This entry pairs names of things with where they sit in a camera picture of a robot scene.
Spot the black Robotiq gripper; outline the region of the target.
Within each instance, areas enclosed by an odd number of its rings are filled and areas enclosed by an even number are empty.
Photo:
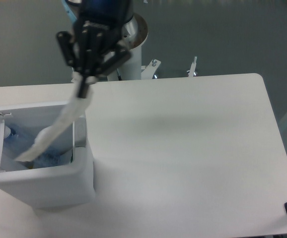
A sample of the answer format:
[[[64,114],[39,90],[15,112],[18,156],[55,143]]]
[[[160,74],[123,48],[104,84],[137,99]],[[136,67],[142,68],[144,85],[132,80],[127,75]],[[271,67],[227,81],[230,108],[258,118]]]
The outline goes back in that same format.
[[[79,73],[81,80],[76,96],[87,98],[89,85],[99,77],[108,76],[131,58],[123,39],[123,27],[133,18],[131,0],[81,0],[76,3],[73,35],[60,31],[56,39],[67,66]],[[92,43],[93,33],[83,26],[102,33],[102,40]]]

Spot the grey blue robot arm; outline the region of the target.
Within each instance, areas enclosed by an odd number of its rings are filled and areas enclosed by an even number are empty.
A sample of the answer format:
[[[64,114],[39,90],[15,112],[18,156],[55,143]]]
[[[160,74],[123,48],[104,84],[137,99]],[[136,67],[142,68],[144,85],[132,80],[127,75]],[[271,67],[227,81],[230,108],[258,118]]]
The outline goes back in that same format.
[[[56,34],[67,66],[82,76],[76,96],[85,99],[87,78],[107,76],[131,57],[123,27],[133,17],[131,0],[64,0],[71,31]]]

